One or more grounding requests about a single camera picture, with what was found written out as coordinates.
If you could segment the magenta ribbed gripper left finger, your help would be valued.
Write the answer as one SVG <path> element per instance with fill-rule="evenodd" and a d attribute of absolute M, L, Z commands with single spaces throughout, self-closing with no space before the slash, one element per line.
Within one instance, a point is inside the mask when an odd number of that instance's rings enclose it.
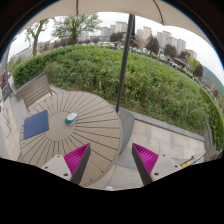
<path fill-rule="evenodd" d="M 90 157 L 90 144 L 83 145 L 65 156 L 55 155 L 42 169 L 79 185 Z"/>

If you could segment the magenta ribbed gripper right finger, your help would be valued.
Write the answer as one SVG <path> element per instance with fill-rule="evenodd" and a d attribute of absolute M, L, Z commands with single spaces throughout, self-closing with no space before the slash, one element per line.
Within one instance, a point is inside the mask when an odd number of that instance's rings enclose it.
<path fill-rule="evenodd" d="M 182 169 L 182 167 L 168 155 L 158 155 L 136 143 L 132 144 L 132 155 L 143 185 L 148 185 Z"/>

